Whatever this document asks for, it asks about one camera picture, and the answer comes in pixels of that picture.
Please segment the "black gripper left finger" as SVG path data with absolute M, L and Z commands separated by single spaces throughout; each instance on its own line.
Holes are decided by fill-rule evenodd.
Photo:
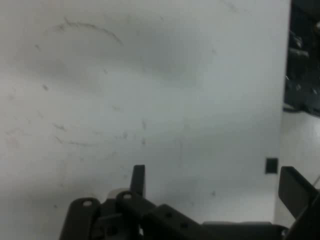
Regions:
M 128 190 L 100 202 L 78 198 L 68 208 L 61 240 L 198 240 L 198 223 L 145 199 L 145 166 L 135 165 Z

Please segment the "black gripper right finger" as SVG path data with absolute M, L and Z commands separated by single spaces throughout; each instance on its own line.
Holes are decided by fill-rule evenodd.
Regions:
M 320 192 L 292 166 L 280 169 L 278 196 L 295 218 L 285 240 L 320 238 Z

